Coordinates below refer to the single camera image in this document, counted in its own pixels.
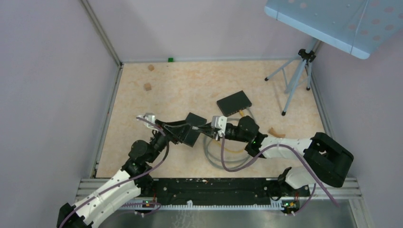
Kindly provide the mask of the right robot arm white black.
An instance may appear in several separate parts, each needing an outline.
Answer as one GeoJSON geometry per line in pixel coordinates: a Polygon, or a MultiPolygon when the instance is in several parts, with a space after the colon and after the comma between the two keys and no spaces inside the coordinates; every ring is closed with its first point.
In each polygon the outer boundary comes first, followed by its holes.
{"type": "Polygon", "coordinates": [[[228,122],[225,116],[214,116],[211,123],[194,126],[192,129],[215,140],[246,143],[244,150],[251,160],[243,167],[224,169],[237,172],[251,166],[257,159],[283,158],[298,160],[303,167],[289,168],[279,180],[279,191],[291,196],[297,189],[312,183],[343,186],[354,156],[326,133],[317,132],[311,138],[288,139],[262,134],[250,116],[239,119],[238,125],[228,122]]]}

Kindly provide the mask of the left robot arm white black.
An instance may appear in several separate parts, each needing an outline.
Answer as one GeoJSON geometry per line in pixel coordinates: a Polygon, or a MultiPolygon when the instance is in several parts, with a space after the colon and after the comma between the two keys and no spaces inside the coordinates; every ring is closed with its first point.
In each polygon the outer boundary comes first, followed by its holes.
{"type": "Polygon", "coordinates": [[[160,166],[149,164],[162,150],[169,152],[170,142],[182,143],[192,129],[185,120],[167,123],[153,120],[150,115],[136,119],[156,131],[150,142],[134,142],[129,159],[113,177],[79,202],[63,205],[59,210],[58,228],[97,228],[130,199],[149,195],[153,188],[149,174],[160,166]]]}

